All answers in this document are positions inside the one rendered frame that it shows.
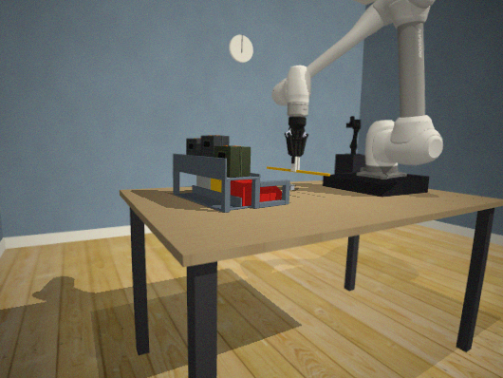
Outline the red open bin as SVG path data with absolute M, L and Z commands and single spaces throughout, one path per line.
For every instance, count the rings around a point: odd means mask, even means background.
M 242 198 L 242 206 L 252 205 L 252 180 L 231 180 L 231 195 Z M 260 187 L 260 202 L 282 199 L 277 186 Z

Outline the yellow open bin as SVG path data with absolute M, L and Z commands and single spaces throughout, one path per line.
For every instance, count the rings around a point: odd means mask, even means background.
M 211 179 L 211 190 L 221 192 L 221 180 Z

